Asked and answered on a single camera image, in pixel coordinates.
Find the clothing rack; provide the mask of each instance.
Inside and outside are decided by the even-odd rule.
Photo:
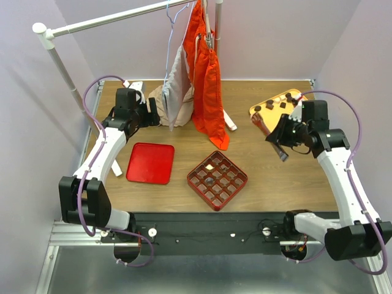
[[[59,70],[63,80],[67,84],[72,97],[75,99],[77,105],[79,106],[80,111],[87,119],[88,124],[89,124],[93,134],[96,137],[98,137],[98,135],[99,135],[99,130],[98,130],[96,124],[94,123],[94,121],[86,114],[86,112],[83,108],[82,98],[79,93],[79,90],[76,88],[74,81],[70,77],[68,70],[66,69],[63,61],[61,60],[61,58],[56,50],[55,44],[53,43],[53,40],[55,38],[63,36],[63,35],[73,34],[75,32],[80,32],[80,31],[84,31],[86,29],[96,28],[98,26],[107,25],[109,23],[114,23],[116,21],[126,20],[131,17],[137,17],[138,15],[143,15],[143,14],[147,14],[150,12],[166,9],[167,5],[169,7],[174,7],[174,6],[178,6],[181,4],[186,4],[186,3],[194,2],[194,1],[195,0],[170,0],[169,3],[167,3],[167,1],[164,1],[164,2],[155,3],[155,4],[135,8],[135,9],[130,9],[130,10],[123,11],[123,12],[118,12],[118,13],[106,15],[104,17],[93,18],[92,20],[86,20],[86,21],[82,21],[79,23],[69,24],[67,26],[63,26],[63,27],[57,28],[57,29],[48,29],[43,23],[34,23],[33,24],[32,31],[37,34],[43,47],[48,51],[52,61],[56,64],[56,67]],[[221,22],[222,2],[223,2],[223,0],[216,0],[216,7],[217,7],[216,8],[216,25],[218,24],[218,26],[216,26],[216,28],[215,28],[216,37],[220,36],[219,24]],[[219,39],[215,39],[215,44],[216,44],[215,48],[218,48],[217,47],[218,41],[219,41]],[[117,161],[114,161],[113,166],[112,166],[112,170],[114,171],[116,176],[119,176],[122,173]]]

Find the yellow tray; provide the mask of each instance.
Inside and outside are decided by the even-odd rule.
[[[256,106],[261,106],[262,109],[261,109],[260,111],[258,111],[258,113],[259,113],[259,114],[261,115],[261,117],[263,118],[264,123],[265,123],[265,125],[267,126],[267,128],[269,129],[269,131],[272,132],[272,131],[275,129],[275,127],[276,127],[278,121],[280,120],[281,115],[284,114],[284,113],[286,113],[286,114],[289,115],[289,114],[290,114],[291,112],[293,112],[293,110],[294,110],[293,104],[287,102],[287,99],[286,99],[286,96],[285,96],[285,95],[286,95],[288,92],[290,92],[290,93],[292,94],[292,96],[297,95],[297,94],[300,93],[300,91],[297,90],[297,89],[290,89],[290,90],[288,90],[288,91],[286,91],[286,92],[283,92],[283,93],[280,93],[279,95],[276,95],[276,96],[274,96],[274,97],[272,97],[272,98],[270,98],[270,99],[267,99],[267,100],[265,100],[265,101],[263,101],[263,102],[261,102],[261,103],[259,103],[259,104],[253,105],[253,106],[251,107],[251,109],[249,109],[249,113],[250,113],[251,115],[253,115],[253,114],[256,112],[256,111],[254,110],[254,108],[255,108]],[[265,106],[265,105],[266,105],[266,102],[267,102],[268,100],[275,100],[275,99],[277,99],[277,98],[279,98],[279,103],[275,103],[275,101],[274,101],[274,104],[273,104],[273,105],[274,105],[274,108],[273,108],[272,110],[267,109],[266,106]],[[285,102],[285,103],[286,103],[286,108],[281,108],[281,103],[282,103],[282,102]]]

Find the horizontal rod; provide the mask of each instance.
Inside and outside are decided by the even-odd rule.
[[[178,6],[193,1],[195,0],[170,0],[169,7]],[[135,9],[130,9],[123,12],[114,13],[111,15],[107,15],[105,17],[98,17],[92,20],[86,20],[80,23],[70,24],[68,26],[63,26],[62,28],[52,29],[51,33],[53,34],[54,37],[59,37],[66,34],[72,34],[74,32],[84,31],[85,29],[91,29],[108,23],[114,23],[115,21],[125,20],[126,18],[136,17],[138,15],[162,10],[165,9],[166,6],[167,6],[167,1],[155,3],[155,4],[135,8]]]

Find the chocolate piece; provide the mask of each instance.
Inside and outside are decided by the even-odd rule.
[[[293,100],[292,94],[290,92],[288,92],[285,96],[287,98],[288,103],[290,103]]]

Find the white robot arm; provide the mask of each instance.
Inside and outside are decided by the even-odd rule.
[[[116,104],[102,122],[106,136],[101,130],[96,144],[81,167],[72,177],[63,176],[60,180],[59,194],[64,222],[81,224],[75,199],[81,179],[86,170],[89,170],[83,185],[87,198],[81,201],[86,224],[98,228],[134,231],[133,214],[111,207],[104,184],[110,167],[128,139],[140,127],[159,125],[154,98],[149,99],[149,108],[148,111],[142,82],[135,82],[129,88],[117,90]]]
[[[392,224],[381,221],[366,196],[354,165],[351,162],[347,166],[351,151],[344,132],[329,128],[325,101],[301,100],[296,104],[291,115],[281,116],[276,128],[267,135],[266,141],[274,146],[282,160],[282,146],[292,148],[305,144],[309,147],[328,178],[340,221],[331,222],[306,210],[289,211],[284,219],[285,232],[292,236],[302,233],[313,237],[325,245],[334,260],[377,255],[384,244],[380,243],[371,223],[377,227],[383,243],[388,242],[392,236]],[[261,124],[263,121],[260,115],[258,119]]]

